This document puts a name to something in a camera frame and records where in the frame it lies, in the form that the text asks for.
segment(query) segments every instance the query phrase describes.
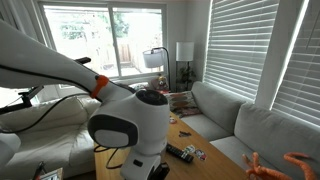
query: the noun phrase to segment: window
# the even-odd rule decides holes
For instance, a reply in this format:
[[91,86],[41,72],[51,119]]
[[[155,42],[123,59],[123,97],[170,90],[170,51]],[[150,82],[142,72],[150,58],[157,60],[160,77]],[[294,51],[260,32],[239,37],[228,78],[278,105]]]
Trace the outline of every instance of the window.
[[278,4],[213,1],[204,82],[255,100]]
[[28,91],[27,89],[7,89],[7,88],[0,88],[0,108],[5,107],[7,105],[14,105],[22,103],[22,100],[19,99],[20,95],[19,92],[24,92],[23,90]]
[[320,125],[320,2],[311,0],[272,111]]
[[146,68],[142,56],[164,44],[163,6],[48,2],[40,6],[51,47],[72,59],[90,57],[86,66],[97,73],[128,79],[164,70]]

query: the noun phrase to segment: patterned cloth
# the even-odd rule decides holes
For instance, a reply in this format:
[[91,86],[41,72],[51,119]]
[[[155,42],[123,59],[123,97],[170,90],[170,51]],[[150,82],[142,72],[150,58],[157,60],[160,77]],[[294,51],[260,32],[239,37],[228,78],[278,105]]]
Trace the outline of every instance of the patterned cloth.
[[195,114],[201,114],[197,104],[194,101],[191,91],[181,93],[164,94],[167,98],[170,111],[178,115],[180,118]]

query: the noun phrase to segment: orange joint ring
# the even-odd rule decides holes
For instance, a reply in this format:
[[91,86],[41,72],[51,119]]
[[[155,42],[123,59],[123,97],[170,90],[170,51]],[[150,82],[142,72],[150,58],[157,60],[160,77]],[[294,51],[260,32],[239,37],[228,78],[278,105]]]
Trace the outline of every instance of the orange joint ring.
[[92,91],[92,93],[90,94],[91,98],[97,97],[97,95],[100,92],[100,90],[102,89],[102,87],[104,87],[108,84],[109,78],[107,78],[106,76],[103,76],[103,75],[99,75],[96,77],[96,82],[97,82],[97,85],[94,88],[94,90]]

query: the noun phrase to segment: small object on table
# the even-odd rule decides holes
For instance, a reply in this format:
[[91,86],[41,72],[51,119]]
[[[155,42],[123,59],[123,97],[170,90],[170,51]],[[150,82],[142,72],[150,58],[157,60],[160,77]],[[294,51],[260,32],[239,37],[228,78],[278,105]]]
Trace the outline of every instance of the small object on table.
[[206,153],[204,153],[201,149],[197,149],[194,153],[195,153],[195,154],[197,155],[197,157],[198,157],[200,160],[202,160],[202,161],[204,161],[204,160],[207,159]]
[[170,154],[178,157],[179,159],[184,160],[187,163],[191,163],[193,160],[193,156],[191,156],[190,154],[182,151],[181,149],[172,146],[171,144],[167,144],[167,148],[166,148],[167,152],[169,152]]
[[196,148],[191,144],[191,145],[187,146],[186,148],[184,148],[183,151],[186,153],[194,153],[196,151]]
[[177,123],[177,120],[175,120],[173,117],[170,117],[169,123],[175,124],[175,123]]
[[191,133],[180,131],[179,137],[189,137],[189,136],[191,136]]

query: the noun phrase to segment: remote control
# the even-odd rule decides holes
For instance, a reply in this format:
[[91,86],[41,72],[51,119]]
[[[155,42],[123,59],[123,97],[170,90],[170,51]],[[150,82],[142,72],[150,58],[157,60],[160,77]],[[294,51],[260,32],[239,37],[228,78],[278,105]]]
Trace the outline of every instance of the remote control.
[[178,149],[177,147],[174,147],[169,143],[167,144],[167,152],[186,161],[187,163],[190,163],[193,160],[193,156],[191,156],[190,154],[188,154],[186,152],[183,152],[181,149]]

